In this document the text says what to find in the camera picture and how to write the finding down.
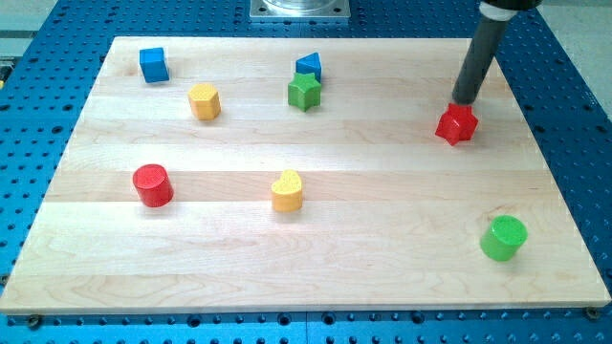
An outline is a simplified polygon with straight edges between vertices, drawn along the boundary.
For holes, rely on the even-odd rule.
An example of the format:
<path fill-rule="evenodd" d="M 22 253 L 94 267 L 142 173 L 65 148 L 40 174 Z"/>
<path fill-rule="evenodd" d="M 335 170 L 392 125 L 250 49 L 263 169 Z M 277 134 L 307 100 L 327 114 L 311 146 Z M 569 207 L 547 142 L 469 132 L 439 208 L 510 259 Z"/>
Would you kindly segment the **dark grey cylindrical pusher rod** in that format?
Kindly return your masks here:
<path fill-rule="evenodd" d="M 480 2 L 481 17 L 452 92 L 455 103 L 472 105 L 476 100 L 504 32 L 518 13 L 517 5 L 507 0 Z"/>

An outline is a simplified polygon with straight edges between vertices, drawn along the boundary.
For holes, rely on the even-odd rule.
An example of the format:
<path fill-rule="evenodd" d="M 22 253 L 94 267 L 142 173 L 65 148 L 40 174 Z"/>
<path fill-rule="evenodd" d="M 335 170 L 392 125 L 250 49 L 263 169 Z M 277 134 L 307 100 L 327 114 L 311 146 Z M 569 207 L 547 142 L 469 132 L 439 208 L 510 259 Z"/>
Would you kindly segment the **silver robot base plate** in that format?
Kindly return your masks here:
<path fill-rule="evenodd" d="M 257 19 L 349 18 L 349 0 L 251 0 L 250 17 Z"/>

